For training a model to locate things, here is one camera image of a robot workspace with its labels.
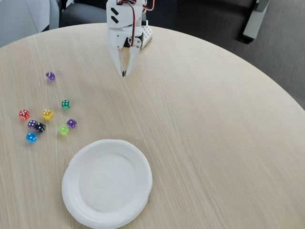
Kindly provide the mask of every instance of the red wire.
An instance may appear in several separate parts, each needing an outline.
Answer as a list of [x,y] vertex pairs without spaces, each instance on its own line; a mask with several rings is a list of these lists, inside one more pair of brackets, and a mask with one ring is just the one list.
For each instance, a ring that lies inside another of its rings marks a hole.
[[149,8],[149,7],[147,7],[147,6],[144,6],[144,5],[143,5],[143,8],[147,9],[148,11],[152,11],[152,10],[154,9],[155,4],[156,4],[156,0],[153,0],[152,7],[151,7],[151,8]]
[[[132,4],[130,3],[130,1],[133,2],[133,3],[136,3],[136,2],[137,2],[137,0],[121,0],[121,1],[119,1],[119,5],[122,5],[123,3],[128,3],[128,4],[130,5],[130,7],[132,8],[132,13],[133,13],[132,42],[129,42],[129,41],[128,41],[129,45],[132,47],[133,44],[134,44],[134,39],[135,39],[134,33],[135,33],[136,14],[135,14],[135,9],[134,9],[134,7],[132,6]],[[145,6],[145,5],[143,5],[143,8],[145,8],[145,9],[148,10],[148,11],[152,11],[152,10],[154,9],[155,4],[156,4],[156,0],[153,0],[152,7],[151,7],[151,8],[149,8],[149,7]]]
[[135,33],[135,23],[136,23],[136,15],[135,15],[135,9],[134,7],[132,6],[132,4],[128,1],[125,1],[125,0],[122,0],[122,1],[119,1],[119,5],[122,5],[122,3],[128,3],[130,5],[130,7],[132,8],[132,13],[133,13],[133,23],[132,23],[132,42],[129,42],[129,45],[132,47],[133,44],[134,44],[134,33]]

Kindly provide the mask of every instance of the blue die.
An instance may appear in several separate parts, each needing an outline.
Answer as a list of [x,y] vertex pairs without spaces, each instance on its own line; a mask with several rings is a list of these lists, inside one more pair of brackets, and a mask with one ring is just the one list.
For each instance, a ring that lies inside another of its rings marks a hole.
[[29,132],[26,138],[29,143],[34,143],[37,140],[37,135],[33,132]]

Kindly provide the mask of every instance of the purple die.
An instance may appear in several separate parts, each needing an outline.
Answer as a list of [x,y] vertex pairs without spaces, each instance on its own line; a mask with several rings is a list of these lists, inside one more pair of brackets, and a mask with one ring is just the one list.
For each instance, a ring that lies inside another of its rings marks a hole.
[[47,76],[48,80],[51,80],[51,81],[54,81],[54,80],[55,80],[55,75],[54,75],[54,73],[52,73],[52,72],[48,72],[48,73],[46,74],[46,76]]
[[73,120],[73,119],[69,119],[69,121],[67,122],[67,126],[70,128],[70,129],[73,129],[76,127],[76,121]]
[[29,124],[28,124],[28,127],[31,128],[31,129],[35,129],[35,126],[37,125],[37,121],[35,120],[30,120],[29,121]]

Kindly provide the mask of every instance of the dark floor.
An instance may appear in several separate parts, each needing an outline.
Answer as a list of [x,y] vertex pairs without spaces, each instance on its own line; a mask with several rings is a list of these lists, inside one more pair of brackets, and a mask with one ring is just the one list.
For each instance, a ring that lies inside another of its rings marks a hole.
[[238,41],[255,0],[185,0],[176,30],[245,59],[305,108],[305,0],[271,0],[261,30],[250,44]]

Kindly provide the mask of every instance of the red die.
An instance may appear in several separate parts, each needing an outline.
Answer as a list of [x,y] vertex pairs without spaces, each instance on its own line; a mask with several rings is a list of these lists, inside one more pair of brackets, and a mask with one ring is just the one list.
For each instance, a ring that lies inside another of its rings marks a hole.
[[29,113],[27,110],[21,110],[21,111],[19,112],[19,117],[20,117],[21,119],[28,119],[29,116],[30,116],[30,113]]

